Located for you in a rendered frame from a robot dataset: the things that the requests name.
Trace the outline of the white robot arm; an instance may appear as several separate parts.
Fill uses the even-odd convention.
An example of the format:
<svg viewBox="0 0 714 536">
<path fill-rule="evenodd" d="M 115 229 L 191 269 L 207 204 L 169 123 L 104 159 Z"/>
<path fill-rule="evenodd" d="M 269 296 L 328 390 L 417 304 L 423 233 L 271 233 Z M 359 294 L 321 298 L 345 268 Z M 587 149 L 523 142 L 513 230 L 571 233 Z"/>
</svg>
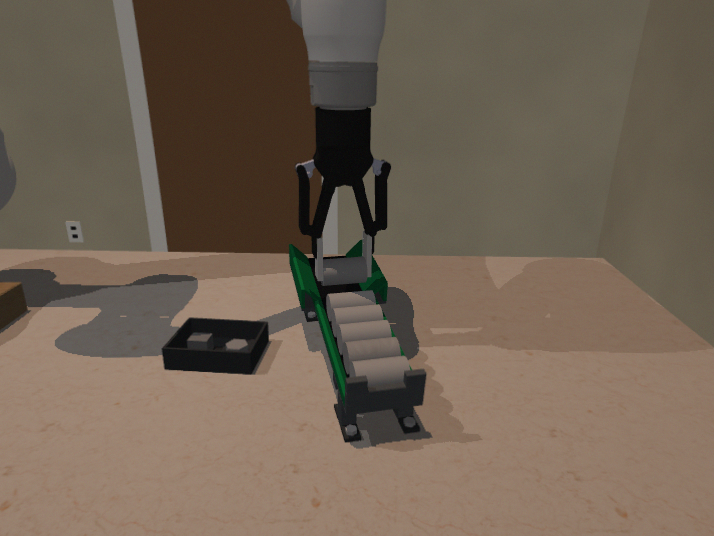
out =
<svg viewBox="0 0 714 536">
<path fill-rule="evenodd" d="M 303 29 L 309 61 L 344 61 L 309 62 L 311 104 L 327 110 L 374 106 L 385 0 L 286 1 L 291 19 Z M 16 170 L 0 129 L 0 210 L 15 186 Z"/>
</svg>

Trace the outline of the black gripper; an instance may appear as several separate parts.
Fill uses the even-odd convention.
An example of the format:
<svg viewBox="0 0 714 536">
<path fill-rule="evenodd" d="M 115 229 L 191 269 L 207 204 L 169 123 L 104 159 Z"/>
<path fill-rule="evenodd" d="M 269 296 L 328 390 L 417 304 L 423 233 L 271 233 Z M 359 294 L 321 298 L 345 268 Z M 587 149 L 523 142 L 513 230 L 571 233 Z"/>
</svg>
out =
<svg viewBox="0 0 714 536">
<path fill-rule="evenodd" d="M 362 257 L 366 259 L 367 277 L 371 277 L 374 238 L 378 231 L 387 228 L 387 179 L 391 170 L 390 163 L 374 159 L 370 151 L 371 108 L 327 110 L 316 107 L 315 122 L 316 151 L 313 160 L 295 164 L 299 178 L 299 229 L 303 235 L 312 237 L 315 276 L 318 281 L 323 281 L 321 236 L 332 195 L 336 187 L 347 185 L 352 186 L 354 190 L 362 219 Z M 363 177 L 371 166 L 375 174 L 375 221 L 372 219 L 363 183 Z M 309 178 L 312 177 L 314 168 L 317 168 L 324 179 L 314 220 L 312 225 L 309 225 Z"/>
</svg>

